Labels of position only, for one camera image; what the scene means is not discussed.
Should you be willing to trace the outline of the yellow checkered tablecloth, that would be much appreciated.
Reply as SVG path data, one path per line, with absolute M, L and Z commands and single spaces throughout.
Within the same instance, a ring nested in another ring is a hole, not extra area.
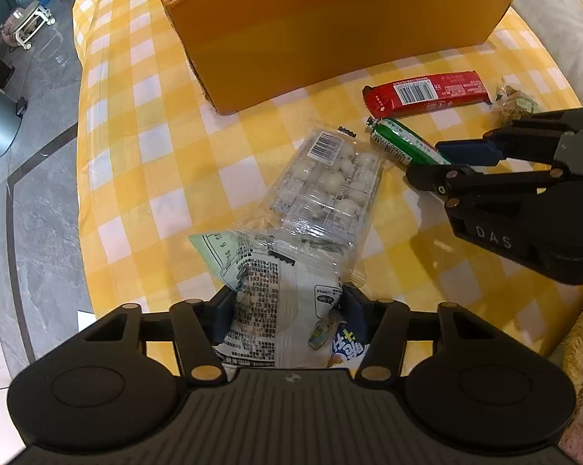
M 253 212 L 313 124 L 363 133 L 367 85 L 477 71 L 487 89 L 507 82 L 545 109 L 578 105 L 514 10 L 478 46 L 361 69 L 227 117 L 206 101 L 160 0 L 76 0 L 73 21 L 80 246 L 98 315 L 126 301 L 164 311 L 212 296 L 217 283 L 188 237 Z M 361 257 L 368 296 L 426 311 L 457 302 L 541 354 L 583 307 L 583 288 L 456 238 L 442 203 L 399 168 L 383 174 Z

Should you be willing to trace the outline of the red barcode snack bar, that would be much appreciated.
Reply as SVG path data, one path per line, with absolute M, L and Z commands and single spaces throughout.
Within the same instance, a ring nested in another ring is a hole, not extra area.
M 362 95 L 370 114 L 377 119 L 400 118 L 491 102 L 476 71 L 428 74 L 377 86 L 365 86 Z

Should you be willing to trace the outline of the orange cardboard box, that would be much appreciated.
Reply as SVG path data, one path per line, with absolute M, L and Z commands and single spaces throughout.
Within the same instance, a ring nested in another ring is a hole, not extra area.
M 513 0 L 161 0 L 219 114 L 341 74 L 483 43 Z

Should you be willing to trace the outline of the white rolling stool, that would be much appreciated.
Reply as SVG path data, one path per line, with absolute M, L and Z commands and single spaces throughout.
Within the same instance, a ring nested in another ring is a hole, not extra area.
M 0 27 L 0 35 L 10 47 L 29 50 L 32 38 L 45 25 L 52 26 L 56 19 L 52 12 L 38 0 L 33 0 L 27 7 L 16 7 Z

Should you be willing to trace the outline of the clear tray white balls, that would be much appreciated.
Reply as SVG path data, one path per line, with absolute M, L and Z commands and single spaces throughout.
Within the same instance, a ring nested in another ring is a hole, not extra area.
M 345 128 L 315 125 L 242 227 L 275 237 L 308 264 L 359 279 L 384 166 L 377 150 Z

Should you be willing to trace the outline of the white printed snack bag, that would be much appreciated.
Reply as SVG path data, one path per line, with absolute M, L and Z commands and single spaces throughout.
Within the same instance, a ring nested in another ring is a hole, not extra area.
M 337 309 L 349 251 L 281 231 L 193 234 L 210 273 L 236 292 L 232 318 L 215 346 L 226 369 L 349 366 L 365 348 L 343 336 Z

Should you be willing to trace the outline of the clear nut snack bag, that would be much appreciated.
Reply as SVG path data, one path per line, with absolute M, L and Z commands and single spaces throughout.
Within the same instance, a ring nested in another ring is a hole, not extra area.
M 510 84 L 501 84 L 496 89 L 492 110 L 502 124 L 508 124 L 528 115 L 541 114 L 545 107 L 524 91 Z

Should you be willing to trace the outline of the green snack stick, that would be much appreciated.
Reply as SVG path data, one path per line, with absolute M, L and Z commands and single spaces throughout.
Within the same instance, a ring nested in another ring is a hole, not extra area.
M 366 125 L 372 144 L 396 163 L 406 167 L 451 164 L 446 157 L 399 120 L 369 117 Z

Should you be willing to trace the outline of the grey sofa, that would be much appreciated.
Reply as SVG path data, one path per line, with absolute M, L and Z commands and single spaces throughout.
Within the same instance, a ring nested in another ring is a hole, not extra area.
M 583 0 L 513 0 L 583 105 Z

